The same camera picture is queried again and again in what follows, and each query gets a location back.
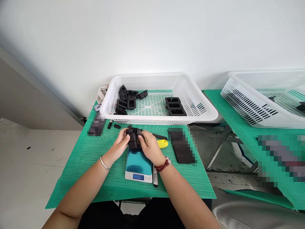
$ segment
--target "hand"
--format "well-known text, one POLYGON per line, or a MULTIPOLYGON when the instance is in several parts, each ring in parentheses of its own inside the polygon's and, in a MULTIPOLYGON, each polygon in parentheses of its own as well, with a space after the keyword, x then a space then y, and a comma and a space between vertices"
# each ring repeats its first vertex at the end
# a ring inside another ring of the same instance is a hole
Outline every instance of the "hand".
POLYGON ((128 146, 130 136, 126 134, 126 129, 121 129, 113 146, 102 156, 102 160, 108 168, 111 168, 112 164, 119 159, 128 146))
POLYGON ((145 137, 146 142, 141 135, 138 135, 138 138, 145 156, 157 167, 164 165, 166 159, 160 150, 155 136, 146 130, 142 131, 142 134, 145 137))

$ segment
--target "silver bracelet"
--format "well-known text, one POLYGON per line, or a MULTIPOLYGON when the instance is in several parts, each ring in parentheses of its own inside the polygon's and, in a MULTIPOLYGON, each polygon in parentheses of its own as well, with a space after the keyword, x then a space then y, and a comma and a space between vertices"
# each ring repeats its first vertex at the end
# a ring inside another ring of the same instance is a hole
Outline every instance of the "silver bracelet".
POLYGON ((103 160, 102 160, 102 156, 99 157, 101 159, 101 163, 103 164, 103 166, 109 171, 110 169, 107 168, 107 166, 104 164, 103 160))

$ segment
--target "black marker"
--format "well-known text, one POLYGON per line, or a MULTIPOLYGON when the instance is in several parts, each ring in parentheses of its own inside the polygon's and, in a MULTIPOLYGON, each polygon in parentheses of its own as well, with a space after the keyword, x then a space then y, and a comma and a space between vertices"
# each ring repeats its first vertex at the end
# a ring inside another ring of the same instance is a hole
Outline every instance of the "black marker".
POLYGON ((112 119, 110 119, 110 122, 109 122, 109 124, 108 124, 107 129, 110 129, 112 122, 113 122, 113 120, 112 120, 112 119))

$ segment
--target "yellow tool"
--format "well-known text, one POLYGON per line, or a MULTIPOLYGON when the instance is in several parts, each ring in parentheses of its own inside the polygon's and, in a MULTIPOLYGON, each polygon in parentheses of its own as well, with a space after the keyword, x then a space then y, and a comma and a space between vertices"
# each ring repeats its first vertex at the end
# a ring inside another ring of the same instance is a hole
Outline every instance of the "yellow tool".
POLYGON ((166 140, 164 140, 164 139, 162 139, 162 140, 157 140, 157 142, 158 142, 158 145, 159 145, 159 147, 160 147, 161 149, 168 146, 168 142, 167 142, 166 140))

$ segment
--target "bracelet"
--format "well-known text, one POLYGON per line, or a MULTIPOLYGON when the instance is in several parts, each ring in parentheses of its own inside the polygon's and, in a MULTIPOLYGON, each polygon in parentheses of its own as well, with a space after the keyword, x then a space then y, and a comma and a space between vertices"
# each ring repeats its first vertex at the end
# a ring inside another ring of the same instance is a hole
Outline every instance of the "bracelet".
POLYGON ((155 169, 157 170, 157 172, 162 172, 163 169, 165 169, 166 166, 169 166, 172 162, 171 160, 168 158, 168 157, 165 157, 166 158, 166 161, 164 163, 164 165, 161 165, 161 166, 155 166, 155 169))
POLYGON ((103 166, 109 171, 110 169, 107 168, 107 166, 104 164, 103 160, 102 160, 102 156, 99 157, 101 159, 101 163, 103 164, 103 166))

